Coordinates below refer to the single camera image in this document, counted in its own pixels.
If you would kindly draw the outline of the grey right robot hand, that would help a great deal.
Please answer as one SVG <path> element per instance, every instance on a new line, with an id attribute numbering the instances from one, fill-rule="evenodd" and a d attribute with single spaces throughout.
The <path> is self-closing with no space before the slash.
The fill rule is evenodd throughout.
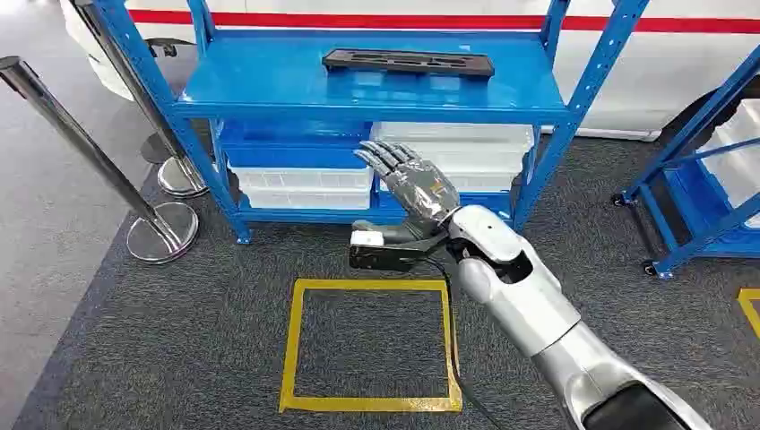
<path id="1" fill-rule="evenodd" d="M 354 154 L 365 161 L 406 211 L 399 225 L 352 224 L 355 231 L 375 231 L 387 244 L 419 241 L 434 236 L 461 206 L 456 187 L 431 161 L 402 143 L 362 141 Z"/>

